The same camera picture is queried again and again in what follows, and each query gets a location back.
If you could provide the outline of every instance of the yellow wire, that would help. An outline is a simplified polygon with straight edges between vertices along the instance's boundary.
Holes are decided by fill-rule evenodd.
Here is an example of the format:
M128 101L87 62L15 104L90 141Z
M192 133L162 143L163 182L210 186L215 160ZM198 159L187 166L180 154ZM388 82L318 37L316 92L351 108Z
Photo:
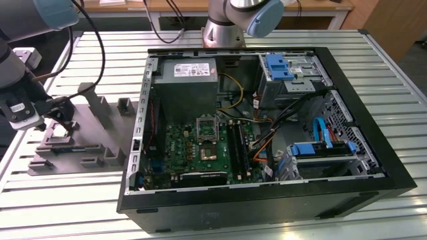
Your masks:
M219 107L219 108L218 108L219 110L232 109L232 108L234 108L235 106L238 106L238 104L243 101L244 89L243 89L240 83L238 82L238 80L236 80L232 76L230 76L227 73L219 73L218 75L224 75L227 78L230 78L230 79L235 82L235 84L238 84L238 86L239 86L239 88L240 88L240 98L239 98L239 101L238 101L234 105L231 105L231 106L224 106L224 107Z

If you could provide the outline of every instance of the green circuit board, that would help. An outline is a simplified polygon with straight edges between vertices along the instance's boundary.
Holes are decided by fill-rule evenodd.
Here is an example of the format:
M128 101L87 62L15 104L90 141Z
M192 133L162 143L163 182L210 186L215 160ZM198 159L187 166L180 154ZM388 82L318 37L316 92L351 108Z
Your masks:
M251 124L242 125L247 143L254 140ZM227 184L255 183L263 181L262 169L255 167L251 177L238 180L232 174L232 163L228 150L227 124L218 126L218 142L198 142L196 124L171 124L166 134L164 173L227 172Z

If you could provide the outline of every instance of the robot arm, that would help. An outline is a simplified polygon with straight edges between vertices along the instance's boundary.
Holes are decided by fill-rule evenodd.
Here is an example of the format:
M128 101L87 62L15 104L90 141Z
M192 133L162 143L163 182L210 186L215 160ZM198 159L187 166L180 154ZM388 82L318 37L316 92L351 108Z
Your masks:
M210 0L203 32L206 47L243 47L243 30L255 38L266 37L278 26L283 12L280 0Z
M71 0L0 1L0 109L16 130L43 126L43 114L66 122L74 110L66 107L71 102L62 104L64 111L51 111L54 102L38 109L38 103L47 103L52 98L43 85L32 81L35 76L7 43L59 31L78 21Z
M210 0L206 46L242 47L243 30L256 38L264 37L283 11L280 0ZM35 76L7 43L60 31L78 21L72 0L0 0L0 113L16 130L44 129L43 116L64 126L75 112L70 99L56 101L32 81Z

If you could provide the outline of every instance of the floor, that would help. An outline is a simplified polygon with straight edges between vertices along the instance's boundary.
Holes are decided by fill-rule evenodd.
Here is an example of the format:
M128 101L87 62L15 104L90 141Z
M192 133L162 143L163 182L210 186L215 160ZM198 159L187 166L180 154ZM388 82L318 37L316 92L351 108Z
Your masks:
M111 18L108 21L106 21L106 19L96 18L94 19L94 22L100 31L148 31L151 29L148 21L139 17L120 18L120 21ZM200 29L204 23L206 19L199 19L198 21L190 20L190 29ZM164 30L180 29L178 21L174 18L160 19L160 24L162 29ZM76 35L79 34L79 31L92 31L90 25L83 20L74 26L74 30L76 31ZM59 32L50 32L42 36L36 36L19 42L14 42L10 45L12 48L34 47L39 50L43 56L43 61L39 68L34 71L35 75L39 76L52 71L54 65L67 42L68 33L66 30L63 30ZM423 48L422 43L414 44L398 65L422 92L427 95L427 48ZM12 142L16 133L3 116L0 116L0 132L2 161L2 157L8 149L8 145Z

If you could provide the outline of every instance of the orange wire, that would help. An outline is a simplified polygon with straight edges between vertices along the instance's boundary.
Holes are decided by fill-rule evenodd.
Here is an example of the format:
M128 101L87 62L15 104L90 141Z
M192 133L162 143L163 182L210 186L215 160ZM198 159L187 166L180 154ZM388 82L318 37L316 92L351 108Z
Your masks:
M266 148L267 144L272 141L274 136L275 136L275 135L271 136L271 138L266 141L266 143L264 143L263 146L260 147L259 151L256 152L255 157L254 157L254 161L255 161L255 162L260 162L260 161L262 161L262 159L258 158L258 156L260 155L260 153L262 153L263 149Z
M331 138L332 138L332 141L338 141L338 139L336 139L336 136L335 136L335 133L334 133L334 131L332 131L332 129L331 129L331 127L330 126L327 126L327 129L328 129L328 134L331 135Z

